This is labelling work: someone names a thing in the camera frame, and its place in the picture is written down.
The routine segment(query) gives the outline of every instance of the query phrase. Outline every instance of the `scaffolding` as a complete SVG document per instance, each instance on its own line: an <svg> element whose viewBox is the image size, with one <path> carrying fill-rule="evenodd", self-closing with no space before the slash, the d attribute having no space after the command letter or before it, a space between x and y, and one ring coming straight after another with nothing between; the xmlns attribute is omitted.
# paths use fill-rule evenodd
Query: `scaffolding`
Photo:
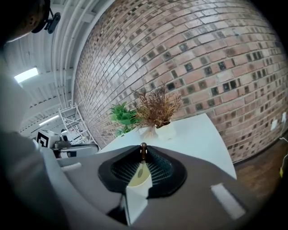
<svg viewBox="0 0 288 230"><path fill-rule="evenodd" d="M76 132L75 138L71 141L72 144L91 144L94 142L96 145L98 145L87 128L85 121L79 112L78 105L73 105L71 107L58 110L68 133L72 134L71 129Z"/></svg>

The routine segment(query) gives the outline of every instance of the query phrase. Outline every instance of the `white metal frame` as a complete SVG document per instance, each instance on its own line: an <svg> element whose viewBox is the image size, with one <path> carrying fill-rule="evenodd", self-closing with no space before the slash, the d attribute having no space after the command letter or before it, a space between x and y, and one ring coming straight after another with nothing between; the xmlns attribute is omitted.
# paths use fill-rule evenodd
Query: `white metal frame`
<svg viewBox="0 0 288 230"><path fill-rule="evenodd" d="M58 110L66 130L71 133L70 128L73 128L77 133L77 137L80 137L80 139L74 144L83 141L84 143L94 142L96 145L98 145L96 140L92 137L89 129L87 128L85 121L83 120L78 109L78 105L75 104L65 109L59 108Z"/></svg>

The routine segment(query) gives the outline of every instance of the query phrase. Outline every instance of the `potted plant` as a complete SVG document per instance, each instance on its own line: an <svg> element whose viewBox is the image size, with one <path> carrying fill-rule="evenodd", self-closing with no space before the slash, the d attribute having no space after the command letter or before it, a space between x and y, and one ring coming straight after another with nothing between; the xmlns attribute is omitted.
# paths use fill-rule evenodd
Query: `potted plant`
<svg viewBox="0 0 288 230"><path fill-rule="evenodd" d="M181 105L181 96L177 94L172 100L171 96L166 94L165 83L150 94L147 93L146 88L135 93L140 101L139 105L133 102L137 112L136 118L139 119L137 127L155 127L160 140L173 138L176 132L170 119Z"/></svg>
<svg viewBox="0 0 288 230"><path fill-rule="evenodd" d="M121 127L116 131L117 137L133 130L138 122L136 111L126 109L125 105L126 102L122 105L113 105L110 109L110 115L112 115L111 120L117 121L121 125Z"/></svg>

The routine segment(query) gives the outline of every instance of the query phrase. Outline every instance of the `green plant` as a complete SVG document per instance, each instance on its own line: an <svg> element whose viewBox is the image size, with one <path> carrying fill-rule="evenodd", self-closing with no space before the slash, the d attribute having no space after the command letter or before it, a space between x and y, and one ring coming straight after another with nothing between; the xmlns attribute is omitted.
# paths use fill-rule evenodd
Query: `green plant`
<svg viewBox="0 0 288 230"><path fill-rule="evenodd" d="M140 100L140 105L133 103L136 109L136 118L138 128L153 127L160 128L170 123L170 118L177 112L181 105L181 96L177 94L174 99L166 94L166 84L148 94L146 88L140 92L135 92Z"/></svg>
<svg viewBox="0 0 288 230"><path fill-rule="evenodd" d="M128 110L125 108L126 102L123 104L113 105L111 110L111 120L117 121L121 127L116 131L116 136L122 135L133 130L139 122L136 117L135 110Z"/></svg>

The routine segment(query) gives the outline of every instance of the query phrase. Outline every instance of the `brick wall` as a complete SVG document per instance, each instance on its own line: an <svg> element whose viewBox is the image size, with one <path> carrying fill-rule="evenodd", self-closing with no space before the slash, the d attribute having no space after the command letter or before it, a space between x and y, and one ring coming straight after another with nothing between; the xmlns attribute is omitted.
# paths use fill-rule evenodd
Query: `brick wall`
<svg viewBox="0 0 288 230"><path fill-rule="evenodd" d="M116 0L84 46L74 98L104 147L117 129L111 105L167 81L183 97L173 119L207 113L238 161L279 136L270 128L287 111L286 74L279 39L249 1Z"/></svg>

